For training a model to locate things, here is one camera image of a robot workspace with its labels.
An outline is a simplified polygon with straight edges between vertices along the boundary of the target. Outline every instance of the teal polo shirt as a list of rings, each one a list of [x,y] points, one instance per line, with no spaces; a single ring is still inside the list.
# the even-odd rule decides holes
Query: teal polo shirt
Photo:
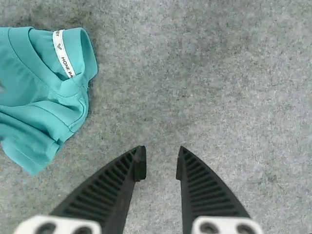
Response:
[[[82,28],[0,28],[0,140],[31,174],[45,168],[84,123],[98,72]]]

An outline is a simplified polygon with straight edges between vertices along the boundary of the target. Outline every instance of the teal shirt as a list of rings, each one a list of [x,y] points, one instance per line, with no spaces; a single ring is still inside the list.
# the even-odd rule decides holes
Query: teal shirt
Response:
[[[31,174],[45,168],[84,123],[88,82],[98,72],[84,29],[64,30],[62,38],[72,78],[58,58],[53,32],[0,28],[0,140]]]

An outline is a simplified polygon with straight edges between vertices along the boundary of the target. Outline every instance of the white label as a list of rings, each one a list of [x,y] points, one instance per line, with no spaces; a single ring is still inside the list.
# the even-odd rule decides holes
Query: white label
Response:
[[[53,32],[53,44],[55,52],[58,56],[58,60],[61,63],[64,71],[66,72],[68,78],[72,78],[76,74],[65,50],[63,31],[64,30],[57,30]]]

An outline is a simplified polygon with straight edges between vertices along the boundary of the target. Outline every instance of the black plastic claw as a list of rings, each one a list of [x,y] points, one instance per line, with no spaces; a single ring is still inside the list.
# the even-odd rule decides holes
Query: black plastic claw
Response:
[[[138,146],[89,177],[51,215],[97,221],[103,234],[122,234],[135,182],[146,177],[146,149]]]
[[[176,178],[181,181],[183,233],[199,216],[250,217],[226,184],[202,160],[182,147]]]

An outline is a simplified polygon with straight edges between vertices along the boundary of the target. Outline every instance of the gray carpet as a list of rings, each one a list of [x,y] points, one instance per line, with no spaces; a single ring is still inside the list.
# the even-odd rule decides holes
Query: gray carpet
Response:
[[[84,126],[35,177],[0,153],[0,230],[47,214],[147,147],[126,234],[180,234],[180,145],[270,234],[312,233],[312,1],[0,0],[0,26],[84,27],[99,74]]]

